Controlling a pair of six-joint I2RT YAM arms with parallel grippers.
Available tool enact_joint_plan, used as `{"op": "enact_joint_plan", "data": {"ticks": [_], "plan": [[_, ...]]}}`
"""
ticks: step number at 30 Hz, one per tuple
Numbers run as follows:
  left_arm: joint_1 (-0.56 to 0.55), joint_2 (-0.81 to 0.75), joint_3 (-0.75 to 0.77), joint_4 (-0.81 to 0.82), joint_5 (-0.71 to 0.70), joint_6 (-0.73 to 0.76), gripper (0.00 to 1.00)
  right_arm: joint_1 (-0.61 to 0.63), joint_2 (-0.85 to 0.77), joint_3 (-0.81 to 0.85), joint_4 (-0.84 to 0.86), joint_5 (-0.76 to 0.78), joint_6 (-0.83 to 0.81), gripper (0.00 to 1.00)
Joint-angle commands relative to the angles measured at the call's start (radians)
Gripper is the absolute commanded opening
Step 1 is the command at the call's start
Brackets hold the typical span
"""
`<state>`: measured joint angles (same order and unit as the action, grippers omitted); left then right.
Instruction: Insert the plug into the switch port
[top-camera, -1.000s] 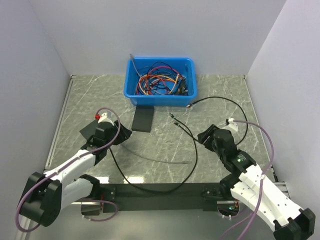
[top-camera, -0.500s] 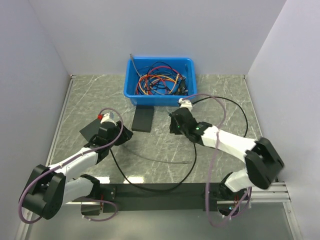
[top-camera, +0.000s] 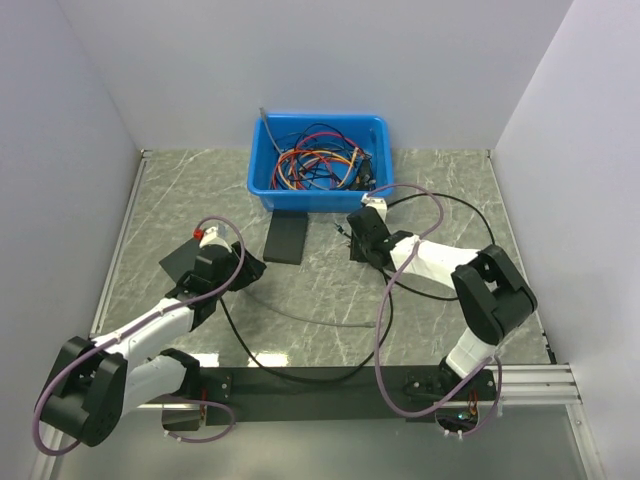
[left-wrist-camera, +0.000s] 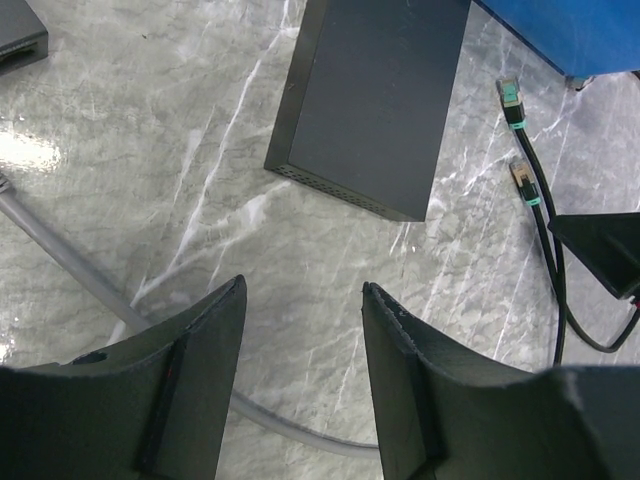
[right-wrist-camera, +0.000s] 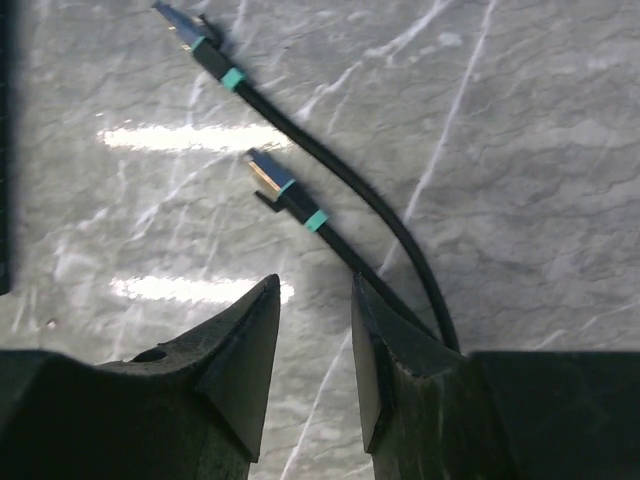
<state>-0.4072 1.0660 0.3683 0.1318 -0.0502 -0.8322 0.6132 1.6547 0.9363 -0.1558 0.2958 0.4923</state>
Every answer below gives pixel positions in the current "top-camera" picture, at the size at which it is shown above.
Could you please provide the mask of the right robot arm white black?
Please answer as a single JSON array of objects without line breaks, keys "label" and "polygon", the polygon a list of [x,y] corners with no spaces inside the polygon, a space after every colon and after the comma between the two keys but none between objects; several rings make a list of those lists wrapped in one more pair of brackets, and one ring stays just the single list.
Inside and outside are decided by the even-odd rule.
[{"label": "right robot arm white black", "polygon": [[403,230],[392,233],[385,212],[368,205],[348,215],[347,221],[366,261],[393,272],[386,294],[403,274],[455,292],[466,328],[442,361],[444,371],[439,378],[445,395],[461,399],[475,386],[472,371],[537,310],[538,300],[501,247],[457,248]]}]

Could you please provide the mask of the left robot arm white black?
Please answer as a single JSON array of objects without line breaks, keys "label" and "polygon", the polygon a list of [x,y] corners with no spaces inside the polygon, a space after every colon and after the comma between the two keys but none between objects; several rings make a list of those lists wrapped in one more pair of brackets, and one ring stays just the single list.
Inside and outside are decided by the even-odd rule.
[{"label": "left robot arm white black", "polygon": [[69,339],[35,405],[32,435],[40,451],[55,453],[40,437],[42,424],[93,447],[123,416],[156,398],[211,406],[199,361],[169,344],[207,320],[226,292],[246,288],[265,269],[240,242],[204,246],[149,312],[93,340]]}]

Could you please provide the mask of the black network switch box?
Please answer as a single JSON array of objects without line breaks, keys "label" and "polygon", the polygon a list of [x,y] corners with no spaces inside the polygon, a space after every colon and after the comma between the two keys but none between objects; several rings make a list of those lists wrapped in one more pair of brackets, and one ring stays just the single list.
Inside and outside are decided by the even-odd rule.
[{"label": "black network switch box", "polygon": [[162,270],[176,283],[186,272],[194,266],[199,253],[199,241],[191,238],[176,250],[159,261]]}]

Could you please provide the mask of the black cable teal plug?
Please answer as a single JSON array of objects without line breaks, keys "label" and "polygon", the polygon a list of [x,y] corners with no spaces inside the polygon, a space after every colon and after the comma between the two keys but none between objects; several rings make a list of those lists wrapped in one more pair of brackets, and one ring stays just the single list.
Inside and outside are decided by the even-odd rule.
[{"label": "black cable teal plug", "polygon": [[[334,223],[334,227],[337,230],[337,232],[346,237],[349,242],[348,242],[348,246],[349,246],[349,259],[351,261],[355,261],[358,263],[365,263],[367,265],[370,265],[370,262],[366,259],[366,257],[364,256],[364,254],[362,253],[360,247],[357,245],[357,242],[352,238],[352,235],[347,233],[345,228],[335,222]],[[412,287],[409,287],[407,285],[402,284],[401,282],[397,282],[396,286],[398,286],[399,288],[410,292],[412,294],[418,295],[420,297],[423,298],[428,298],[428,299],[432,299],[432,300],[436,300],[436,301],[443,301],[443,302],[455,302],[458,300],[457,297],[443,297],[443,296],[439,296],[439,295],[434,295],[434,294],[429,294],[420,290],[416,290]]]}]

